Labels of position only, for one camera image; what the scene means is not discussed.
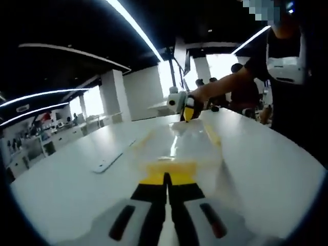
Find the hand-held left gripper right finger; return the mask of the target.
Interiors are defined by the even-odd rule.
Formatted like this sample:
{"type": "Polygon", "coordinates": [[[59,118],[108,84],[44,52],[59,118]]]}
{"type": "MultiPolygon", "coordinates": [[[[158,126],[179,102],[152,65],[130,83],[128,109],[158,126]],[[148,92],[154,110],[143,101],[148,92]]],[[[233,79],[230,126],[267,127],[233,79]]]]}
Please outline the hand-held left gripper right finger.
{"type": "Polygon", "coordinates": [[[188,175],[169,175],[168,195],[180,245],[251,245],[256,238],[241,216],[207,198],[188,175]]]}

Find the person's right hand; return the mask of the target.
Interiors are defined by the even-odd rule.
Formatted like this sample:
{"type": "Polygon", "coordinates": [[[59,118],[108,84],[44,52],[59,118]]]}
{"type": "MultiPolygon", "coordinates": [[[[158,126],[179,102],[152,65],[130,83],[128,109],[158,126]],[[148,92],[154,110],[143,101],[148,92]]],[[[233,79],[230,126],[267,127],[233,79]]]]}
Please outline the person's right hand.
{"type": "Polygon", "coordinates": [[[199,102],[208,101],[210,98],[219,95],[218,82],[210,82],[194,90],[191,95],[199,102]]]}

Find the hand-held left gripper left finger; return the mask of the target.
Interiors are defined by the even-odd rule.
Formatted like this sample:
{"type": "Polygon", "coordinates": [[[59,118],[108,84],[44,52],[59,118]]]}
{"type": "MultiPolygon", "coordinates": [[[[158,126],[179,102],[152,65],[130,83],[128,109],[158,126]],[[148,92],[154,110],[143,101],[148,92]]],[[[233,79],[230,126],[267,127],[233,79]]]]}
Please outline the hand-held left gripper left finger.
{"type": "Polygon", "coordinates": [[[130,198],[115,203],[96,219],[90,230],[60,245],[158,245],[166,219],[169,174],[151,176],[130,198]]]}

